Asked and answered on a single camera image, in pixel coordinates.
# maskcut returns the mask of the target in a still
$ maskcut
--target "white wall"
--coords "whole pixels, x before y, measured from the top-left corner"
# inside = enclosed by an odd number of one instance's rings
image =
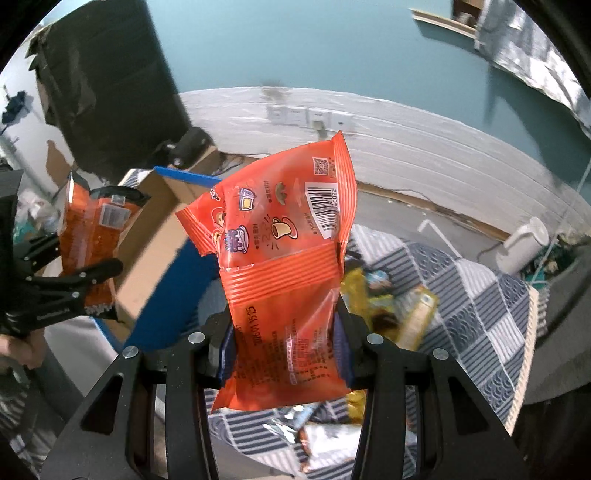
[[[64,156],[65,161],[72,165],[74,158],[61,131],[45,123],[35,72],[29,70],[32,57],[25,58],[28,41],[23,43],[12,56],[3,71],[0,72],[0,89],[6,85],[10,95],[16,95],[19,90],[27,93],[27,108],[29,113],[21,111],[17,122],[10,125],[4,132],[3,142],[12,143],[15,148],[15,159],[18,168],[23,168],[32,185],[39,193],[50,197],[61,186],[57,185],[46,170],[48,141],[55,144]],[[4,110],[8,100],[4,91],[0,98],[0,110]],[[96,176],[84,173],[91,187],[101,185]]]
[[[180,97],[192,123],[204,128],[222,151],[272,154],[318,140],[311,128],[272,124],[269,105],[349,112],[355,132],[345,137],[359,181],[417,190],[439,205],[506,232],[532,216],[553,231],[574,198],[568,225],[584,231],[591,226],[591,206],[538,161],[431,112],[307,88],[236,87],[185,92]]]

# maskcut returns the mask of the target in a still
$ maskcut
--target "qr code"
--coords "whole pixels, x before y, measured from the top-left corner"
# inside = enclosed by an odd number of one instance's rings
[[[315,158],[314,160],[314,175],[328,175],[329,174],[329,161],[328,158]]]

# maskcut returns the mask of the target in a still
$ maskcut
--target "cup illustration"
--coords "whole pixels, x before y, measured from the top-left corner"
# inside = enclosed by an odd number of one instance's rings
[[[277,240],[286,235],[293,239],[297,238],[297,228],[294,225],[294,222],[287,217],[283,217],[281,220],[277,217],[273,217],[271,232]]]

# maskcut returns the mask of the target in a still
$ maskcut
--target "wall socket panel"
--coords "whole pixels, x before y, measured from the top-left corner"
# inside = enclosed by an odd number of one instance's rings
[[[322,122],[324,129],[332,132],[342,130],[345,133],[353,133],[355,131],[355,118],[351,113],[324,110],[322,108],[268,105],[267,118],[274,125],[314,128],[318,127]]]
[[[308,109],[302,106],[289,106],[286,108],[285,124],[297,127],[308,126]]]

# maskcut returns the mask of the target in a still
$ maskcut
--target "barcode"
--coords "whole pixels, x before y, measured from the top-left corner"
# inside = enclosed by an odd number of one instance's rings
[[[125,222],[129,219],[131,211],[127,208],[117,207],[110,203],[103,204],[103,208],[100,211],[99,224],[107,226],[109,228],[116,228],[117,230],[123,230]]]
[[[306,198],[322,238],[331,238],[339,226],[339,184],[306,183]]]

